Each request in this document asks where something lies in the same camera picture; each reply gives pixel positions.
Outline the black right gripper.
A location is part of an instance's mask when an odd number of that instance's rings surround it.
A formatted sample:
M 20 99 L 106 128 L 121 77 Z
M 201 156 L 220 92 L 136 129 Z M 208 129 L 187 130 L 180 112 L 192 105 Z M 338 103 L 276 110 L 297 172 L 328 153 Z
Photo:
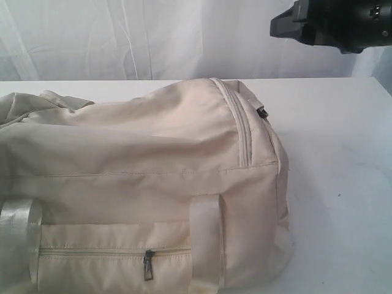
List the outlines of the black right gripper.
M 313 45 L 343 54 L 391 45 L 391 1 L 295 1 L 271 20 L 269 34 L 299 40 L 306 22 L 314 31 Z

